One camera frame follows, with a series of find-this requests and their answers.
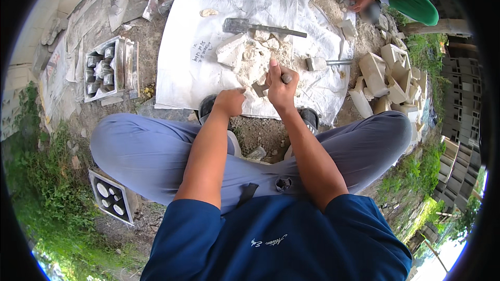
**blue t-shirt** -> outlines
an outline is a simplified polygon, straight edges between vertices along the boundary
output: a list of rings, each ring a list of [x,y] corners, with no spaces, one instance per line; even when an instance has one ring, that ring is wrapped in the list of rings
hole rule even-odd
[[[222,219],[209,203],[173,201],[141,280],[405,280],[410,267],[371,198],[344,194],[322,214],[276,195]]]

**white tarp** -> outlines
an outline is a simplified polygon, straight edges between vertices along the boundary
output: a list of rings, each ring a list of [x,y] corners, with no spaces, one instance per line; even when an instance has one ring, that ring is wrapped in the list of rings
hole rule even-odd
[[[353,43],[344,40],[341,30],[332,27],[309,1],[175,0],[159,49],[155,108],[196,110],[206,96],[241,87],[232,69],[216,60],[216,47],[233,35],[222,32],[227,17],[306,32],[307,38],[292,38],[293,51],[299,57],[308,54],[327,60],[352,59]],[[201,17],[199,12],[208,8],[219,14]],[[347,12],[344,19],[355,23],[355,14]],[[203,58],[197,57],[200,46]],[[346,96],[349,66],[329,67],[323,72],[303,70],[299,74],[304,85],[295,98],[296,106],[311,107],[320,114],[322,123],[333,124]],[[267,98],[259,98],[251,87],[245,96],[244,115],[279,119]]]

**wooden post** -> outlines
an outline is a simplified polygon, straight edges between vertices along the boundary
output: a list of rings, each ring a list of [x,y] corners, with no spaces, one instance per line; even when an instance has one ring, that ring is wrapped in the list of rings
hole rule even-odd
[[[472,190],[472,195],[475,196],[479,202],[483,202],[483,197],[476,190]]]
[[[446,269],[445,265],[442,263],[441,259],[439,258],[439,254],[434,250],[434,248],[430,245],[430,243],[427,242],[427,240],[424,240],[423,242],[428,246],[428,248],[430,248],[431,251],[433,251],[434,255],[436,255],[437,259],[441,263],[441,266],[446,271],[446,274],[448,274],[448,270]]]
[[[434,26],[427,26],[423,23],[412,22],[407,23],[404,26],[400,25],[398,28],[404,33],[405,36],[431,33],[472,35],[472,31],[467,26],[466,20],[461,19],[440,19]]]

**stone dust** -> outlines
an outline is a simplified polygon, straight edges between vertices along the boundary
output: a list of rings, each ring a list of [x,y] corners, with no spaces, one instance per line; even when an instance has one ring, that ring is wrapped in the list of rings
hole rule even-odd
[[[342,12],[341,4],[337,0],[312,0],[319,8],[323,10],[328,17],[331,25],[336,26],[337,23],[342,22],[344,12]],[[309,2],[309,8],[313,9],[314,4]]]

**knee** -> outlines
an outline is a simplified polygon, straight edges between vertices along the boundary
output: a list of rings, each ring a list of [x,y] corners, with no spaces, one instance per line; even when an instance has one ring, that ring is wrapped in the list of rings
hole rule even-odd
[[[386,111],[373,116],[377,118],[380,129],[386,132],[387,139],[398,142],[399,144],[408,147],[411,141],[412,124],[409,118],[399,111]]]

